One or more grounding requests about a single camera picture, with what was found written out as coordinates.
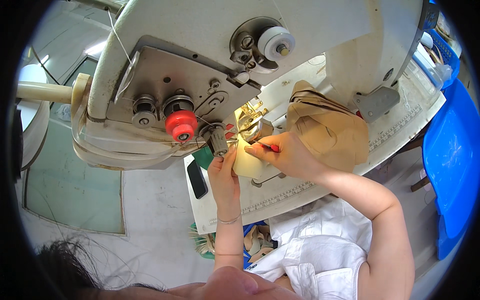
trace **glass pane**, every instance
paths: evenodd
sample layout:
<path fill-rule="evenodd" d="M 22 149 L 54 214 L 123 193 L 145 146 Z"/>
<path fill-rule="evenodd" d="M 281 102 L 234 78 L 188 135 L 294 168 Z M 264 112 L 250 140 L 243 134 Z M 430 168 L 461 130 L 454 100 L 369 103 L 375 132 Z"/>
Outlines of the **glass pane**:
<path fill-rule="evenodd" d="M 93 76 L 97 64 L 98 62 L 96 60 L 93 60 L 89 57 L 85 58 L 82 64 L 75 70 L 75 72 L 73 72 L 73 74 L 69 77 L 69 79 L 64 85 L 73 86 L 73 82 L 75 81 L 75 79 L 77 79 L 78 73 L 84 73 Z"/>
<path fill-rule="evenodd" d="M 93 75 L 97 62 L 86 58 L 78 73 Z M 112 233 L 125 233 L 121 205 L 121 172 L 93 168 L 79 159 L 72 146 L 69 121 L 58 118 L 62 103 L 50 109 L 47 137 L 30 167 L 25 183 L 25 207 L 65 225 Z"/>

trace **measuring tape marking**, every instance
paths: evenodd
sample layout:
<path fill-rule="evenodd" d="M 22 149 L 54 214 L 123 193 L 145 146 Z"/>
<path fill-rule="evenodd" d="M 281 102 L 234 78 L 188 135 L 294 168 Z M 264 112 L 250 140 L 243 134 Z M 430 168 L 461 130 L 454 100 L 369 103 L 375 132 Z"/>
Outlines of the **measuring tape marking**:
<path fill-rule="evenodd" d="M 255 212 L 257 210 L 262 210 L 269 208 L 273 205 L 276 205 L 278 203 L 284 202 L 286 200 L 290 200 L 292 198 L 297 197 L 298 195 L 301 195 L 307 191 L 310 191 L 311 189 L 317 187 L 318 185 L 316 183 L 310 182 L 310 181 L 305 181 L 301 184 L 298 184 L 294 186 L 291 189 L 286 190 L 285 192 L 281 192 L 273 197 L 270 197 L 268 199 L 265 199 L 259 203 L 247 206 L 241 210 L 242 216 L 247 215 L 249 213 Z M 208 220 L 210 225 L 215 224 L 217 221 L 217 218 L 212 218 Z"/>
<path fill-rule="evenodd" d="M 420 104 L 417 104 L 407 115 L 401 118 L 392 127 L 387 129 L 386 131 L 383 131 L 378 137 L 370 141 L 368 155 L 371 155 L 380 147 L 382 147 L 385 143 L 394 138 L 400 131 L 405 128 L 405 126 L 410 124 L 420 112 L 422 112 L 422 108 Z"/>

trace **white table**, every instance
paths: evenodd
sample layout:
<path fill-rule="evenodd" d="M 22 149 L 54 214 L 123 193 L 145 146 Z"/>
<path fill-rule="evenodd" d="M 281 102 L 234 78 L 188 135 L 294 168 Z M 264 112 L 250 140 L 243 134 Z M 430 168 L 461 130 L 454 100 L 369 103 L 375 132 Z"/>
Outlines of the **white table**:
<path fill-rule="evenodd" d="M 324 63 L 322 57 L 317 57 L 266 86 L 259 96 L 264 107 L 270 111 L 265 118 L 273 121 L 275 126 L 283 124 L 285 122 L 283 116 L 287 111 L 288 99 L 294 83 L 304 79 L 313 86 L 319 86 L 326 76 L 325 68 L 321 69 L 322 63 Z M 445 102 L 442 93 L 438 93 L 432 99 L 425 99 L 419 91 L 419 83 L 404 75 L 398 82 L 400 103 L 394 106 L 387 115 L 368 124 L 370 139 L 368 161 L 355 166 L 353 171 L 355 174 L 367 173 L 397 152 L 434 117 Z M 324 89 L 319 92 L 335 99 L 332 90 Z M 184 159 L 185 170 L 192 161 L 191 155 Z M 216 204 L 211 193 L 207 172 L 206 170 L 202 171 L 209 189 L 208 194 L 201 199 L 196 199 L 188 177 L 187 183 L 198 231 L 200 234 L 205 234 L 216 231 Z M 279 171 L 275 167 L 269 165 L 257 182 L 278 173 Z M 252 186 L 250 180 L 240 177 L 240 204 L 244 225 L 282 214 L 329 194 L 329 191 L 323 187 L 291 177 L 273 178 L 263 183 L 261 188 Z"/>

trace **smartphone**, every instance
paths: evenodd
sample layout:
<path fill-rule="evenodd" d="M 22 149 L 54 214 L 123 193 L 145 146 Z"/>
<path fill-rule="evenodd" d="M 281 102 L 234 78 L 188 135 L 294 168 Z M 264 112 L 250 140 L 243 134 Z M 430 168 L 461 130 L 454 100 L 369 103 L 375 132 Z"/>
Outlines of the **smartphone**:
<path fill-rule="evenodd" d="M 205 196 L 208 193 L 207 184 L 205 183 L 202 170 L 200 170 L 200 166 L 197 165 L 196 161 L 193 161 L 188 165 L 187 173 L 190 178 L 190 183 L 192 184 L 195 198 L 200 199 Z"/>

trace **bracelet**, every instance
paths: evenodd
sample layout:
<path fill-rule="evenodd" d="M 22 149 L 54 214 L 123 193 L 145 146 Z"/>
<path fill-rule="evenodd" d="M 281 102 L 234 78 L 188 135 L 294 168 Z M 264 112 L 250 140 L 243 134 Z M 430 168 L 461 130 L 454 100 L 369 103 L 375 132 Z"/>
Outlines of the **bracelet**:
<path fill-rule="evenodd" d="M 233 220 L 231 220 L 231 221 L 222 221 L 222 220 L 220 220 L 219 217 L 216 217 L 216 219 L 217 219 L 218 221 L 220 221 L 220 223 L 228 225 L 228 224 L 235 223 L 238 219 L 240 219 L 240 217 L 241 217 L 241 212 L 240 212 L 240 214 L 238 215 L 238 217 L 236 217 L 235 219 L 233 219 Z"/>

